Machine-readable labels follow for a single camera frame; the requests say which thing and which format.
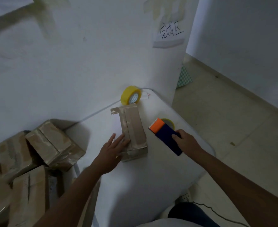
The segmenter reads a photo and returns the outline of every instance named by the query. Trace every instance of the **wall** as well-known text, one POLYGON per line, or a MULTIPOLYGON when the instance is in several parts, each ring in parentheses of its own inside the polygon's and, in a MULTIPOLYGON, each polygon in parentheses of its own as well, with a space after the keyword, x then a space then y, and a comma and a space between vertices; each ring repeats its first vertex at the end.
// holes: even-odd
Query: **wall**
POLYGON ((186 52, 278 108, 278 0, 200 0, 186 52))
MULTIPOLYGON (((152 48, 146 0, 34 0, 0 17, 0 142, 49 118, 79 121, 129 85, 172 102, 186 43, 152 48)), ((186 41, 199 0, 187 0, 186 41)))

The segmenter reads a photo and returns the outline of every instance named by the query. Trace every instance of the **person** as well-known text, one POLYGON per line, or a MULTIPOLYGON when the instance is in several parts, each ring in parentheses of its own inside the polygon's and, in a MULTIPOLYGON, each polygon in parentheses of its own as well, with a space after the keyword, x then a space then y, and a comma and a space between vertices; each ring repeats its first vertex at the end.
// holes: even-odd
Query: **person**
MULTIPOLYGON (((195 138, 183 130, 177 130, 181 138, 173 135, 179 148, 201 165, 227 194, 251 227, 278 226, 278 197, 269 193, 246 177, 237 173, 216 157, 204 151, 195 138)), ((57 203, 34 225, 35 227, 77 226, 84 205, 99 178, 112 171, 120 162, 119 152, 130 140, 115 141, 113 134, 100 153, 85 168, 57 203)), ((155 220, 141 226, 214 227, 218 226, 193 203, 179 203, 171 209, 168 218, 155 220)))

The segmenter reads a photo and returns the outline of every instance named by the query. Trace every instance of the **cable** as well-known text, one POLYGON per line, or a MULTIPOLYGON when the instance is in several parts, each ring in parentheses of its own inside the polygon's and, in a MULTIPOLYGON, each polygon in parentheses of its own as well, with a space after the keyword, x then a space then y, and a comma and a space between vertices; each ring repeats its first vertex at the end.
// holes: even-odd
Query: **cable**
POLYGON ((194 202, 194 201, 192 201, 192 203, 194 203, 194 204, 196 204, 196 205, 199 205, 199 206, 205 206, 206 208, 211 209, 217 216, 223 218, 223 219, 226 220, 226 221, 230 221, 230 222, 235 223, 235 224, 238 224, 238 225, 243 225, 243 226, 249 227, 248 225, 245 225, 245 224, 243 224, 243 223, 241 223, 241 222, 233 221, 233 220, 227 219, 227 218, 225 218, 225 217, 222 217, 220 214, 218 214, 216 211, 214 211, 212 207, 209 207, 209 206, 207 206, 207 205, 205 205, 205 204, 199 204, 199 203, 194 202))

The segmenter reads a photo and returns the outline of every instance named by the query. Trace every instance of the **green checkered cloth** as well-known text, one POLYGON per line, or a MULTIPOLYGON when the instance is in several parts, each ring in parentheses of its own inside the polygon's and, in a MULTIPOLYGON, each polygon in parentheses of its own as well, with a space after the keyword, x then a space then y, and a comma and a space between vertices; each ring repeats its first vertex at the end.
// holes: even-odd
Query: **green checkered cloth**
POLYGON ((182 86, 187 85, 187 84, 192 83, 192 82, 193 82, 193 79, 189 75, 189 73, 186 70, 185 66, 182 65, 180 76, 179 76, 179 80, 178 80, 176 88, 182 87, 182 86))

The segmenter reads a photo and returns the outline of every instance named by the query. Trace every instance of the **floor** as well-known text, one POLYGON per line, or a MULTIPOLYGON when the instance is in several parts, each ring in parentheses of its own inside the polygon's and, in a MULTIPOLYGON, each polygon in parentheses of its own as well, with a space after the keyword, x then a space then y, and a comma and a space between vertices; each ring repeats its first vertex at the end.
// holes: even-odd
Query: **floor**
MULTIPOLYGON (((193 83, 178 88, 173 109, 216 151, 217 158, 278 196, 278 110, 197 60, 185 63, 193 83)), ((195 202, 247 224, 205 174, 190 188, 195 202)), ((202 206, 221 227, 239 227, 202 206)))

